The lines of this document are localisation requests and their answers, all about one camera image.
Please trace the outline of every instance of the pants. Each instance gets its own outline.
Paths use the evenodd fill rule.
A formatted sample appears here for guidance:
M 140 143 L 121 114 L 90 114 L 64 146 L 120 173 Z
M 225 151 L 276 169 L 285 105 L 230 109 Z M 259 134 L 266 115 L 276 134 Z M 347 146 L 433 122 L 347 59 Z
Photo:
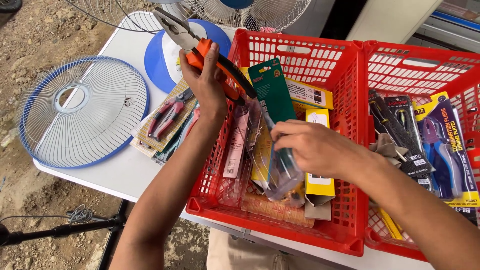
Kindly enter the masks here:
M 210 228 L 207 270 L 333 270 L 333 268 L 285 255 L 273 248 L 234 240 L 230 234 Z

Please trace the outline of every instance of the dirt ground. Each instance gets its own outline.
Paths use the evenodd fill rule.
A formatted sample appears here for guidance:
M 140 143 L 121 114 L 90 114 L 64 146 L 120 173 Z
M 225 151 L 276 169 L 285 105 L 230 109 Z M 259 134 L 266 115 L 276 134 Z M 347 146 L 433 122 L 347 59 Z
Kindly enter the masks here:
M 97 54 L 114 28 L 96 23 L 63 0 L 24 0 L 15 15 L 0 16 L 0 140 L 15 135 L 22 94 L 54 65 Z M 0 146 L 0 219 L 11 215 L 64 215 L 80 204 L 96 215 L 116 213 L 120 198 L 36 169 L 18 137 Z M 8 219 L 12 231 L 53 228 L 66 219 Z M 179 220 L 165 246 L 164 269 L 205 269 L 209 229 Z M 63 239 L 39 239 L 0 249 L 0 270 L 95 270 L 107 230 Z

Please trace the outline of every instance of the orange plier handle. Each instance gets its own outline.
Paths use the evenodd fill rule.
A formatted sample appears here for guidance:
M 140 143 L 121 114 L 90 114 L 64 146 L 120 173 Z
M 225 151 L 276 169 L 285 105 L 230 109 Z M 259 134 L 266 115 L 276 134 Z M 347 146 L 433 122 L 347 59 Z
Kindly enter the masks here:
M 189 52 L 187 54 L 188 63 L 200 70 L 204 68 L 205 62 L 205 55 L 207 54 L 208 50 L 210 50 L 210 46 L 212 46 L 211 39 L 202 38 L 198 42 L 198 46 L 196 47 L 198 53 L 195 51 Z M 228 60 L 225 56 L 219 54 L 217 67 L 219 67 L 225 74 L 230 77 L 239 87 L 240 89 L 247 94 L 250 98 L 256 98 L 257 92 L 251 85 L 251 83 L 247 80 L 245 75 L 238 69 L 238 67 L 232 63 L 232 61 Z M 223 91 L 228 99 L 235 102 L 237 105 L 243 106 L 245 105 L 245 100 L 238 94 L 231 86 L 229 86 L 226 82 L 222 83 Z

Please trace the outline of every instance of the fan grill center ring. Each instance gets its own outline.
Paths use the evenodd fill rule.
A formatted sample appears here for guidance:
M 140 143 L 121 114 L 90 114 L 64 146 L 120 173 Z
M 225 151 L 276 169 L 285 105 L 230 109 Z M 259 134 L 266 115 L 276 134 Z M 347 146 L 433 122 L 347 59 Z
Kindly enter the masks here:
M 82 84 L 68 85 L 55 96 L 55 109 L 61 113 L 80 110 L 90 99 L 90 91 Z

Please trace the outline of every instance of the wire fan grill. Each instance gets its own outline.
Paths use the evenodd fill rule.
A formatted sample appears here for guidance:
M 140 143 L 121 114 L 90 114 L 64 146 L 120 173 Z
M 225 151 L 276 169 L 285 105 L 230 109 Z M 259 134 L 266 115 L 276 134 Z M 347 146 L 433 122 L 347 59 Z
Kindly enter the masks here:
M 185 0 L 185 5 L 204 20 L 251 31 L 280 32 L 295 22 L 311 0 L 254 0 L 244 9 L 233 9 L 221 0 Z
M 65 0 L 67 3 L 114 27 L 137 32 L 162 30 L 160 24 L 152 24 L 148 12 L 160 7 L 181 20 L 187 20 L 193 13 L 180 0 Z
M 129 64 L 106 56 L 77 58 L 39 78 L 24 95 L 20 140 L 47 166 L 92 165 L 130 142 L 148 100 L 144 79 Z

